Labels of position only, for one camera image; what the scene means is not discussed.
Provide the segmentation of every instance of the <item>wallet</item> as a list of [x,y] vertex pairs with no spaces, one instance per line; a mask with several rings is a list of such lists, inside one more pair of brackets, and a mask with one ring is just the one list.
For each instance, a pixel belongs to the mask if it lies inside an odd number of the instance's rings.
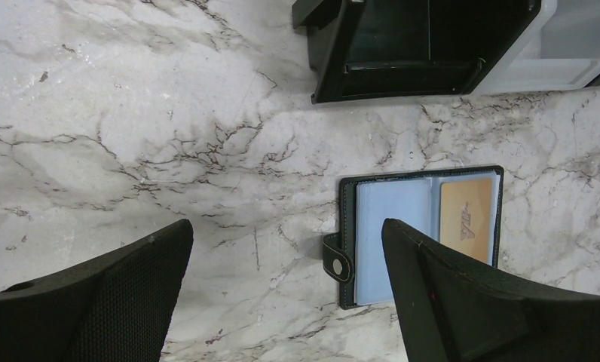
[[343,309],[393,300],[382,248],[386,219],[497,268],[504,169],[500,166],[347,177],[340,232],[323,238],[323,267]]

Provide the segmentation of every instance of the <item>marble surface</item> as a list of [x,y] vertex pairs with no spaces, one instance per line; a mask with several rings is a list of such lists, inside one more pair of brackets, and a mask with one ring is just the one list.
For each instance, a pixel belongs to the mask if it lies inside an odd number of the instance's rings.
[[187,218],[164,361],[405,360],[320,265],[337,180],[501,164],[501,268],[600,294],[600,89],[312,106],[291,4],[0,1],[0,290]]

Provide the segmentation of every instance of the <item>wallet strap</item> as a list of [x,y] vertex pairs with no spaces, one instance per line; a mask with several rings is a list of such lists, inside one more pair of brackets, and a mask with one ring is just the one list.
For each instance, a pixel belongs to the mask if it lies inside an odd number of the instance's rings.
[[322,267],[338,282],[346,284],[354,279],[354,264],[340,249],[340,234],[326,235],[322,240]]

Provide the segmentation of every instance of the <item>gold card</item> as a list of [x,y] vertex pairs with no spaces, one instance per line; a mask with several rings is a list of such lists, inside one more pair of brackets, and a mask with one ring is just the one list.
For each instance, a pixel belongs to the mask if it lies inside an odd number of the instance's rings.
[[443,183],[440,202],[440,243],[488,263],[491,238],[493,181],[472,179]]

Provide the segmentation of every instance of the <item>white storage bin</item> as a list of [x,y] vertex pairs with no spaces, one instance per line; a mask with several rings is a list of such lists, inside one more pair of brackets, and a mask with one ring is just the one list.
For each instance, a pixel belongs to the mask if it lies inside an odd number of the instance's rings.
[[600,0],[542,0],[531,25],[473,94],[566,91],[600,75]]

